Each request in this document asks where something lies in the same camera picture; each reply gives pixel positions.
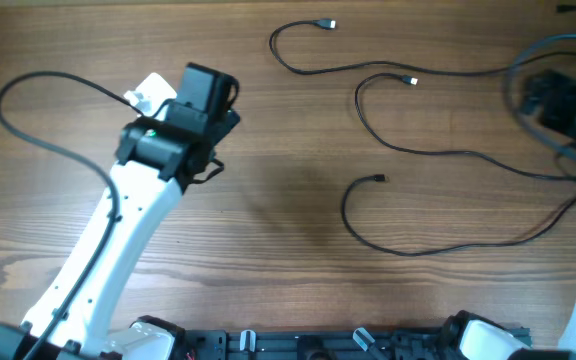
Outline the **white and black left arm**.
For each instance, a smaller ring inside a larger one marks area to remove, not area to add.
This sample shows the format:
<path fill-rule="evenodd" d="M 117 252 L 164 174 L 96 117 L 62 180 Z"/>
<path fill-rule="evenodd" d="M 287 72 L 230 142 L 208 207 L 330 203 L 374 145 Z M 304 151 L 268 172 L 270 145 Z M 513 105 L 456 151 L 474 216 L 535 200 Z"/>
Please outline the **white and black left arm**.
<path fill-rule="evenodd" d="M 64 266 L 17 325 L 0 323 L 0 359 L 184 359 L 182 328 L 144 316 L 110 328 L 146 245 L 187 188 L 224 166 L 217 144 L 239 123 L 238 80 L 190 63 L 178 88 L 152 74 L 120 97 L 136 113 L 121 131 L 105 190 Z"/>

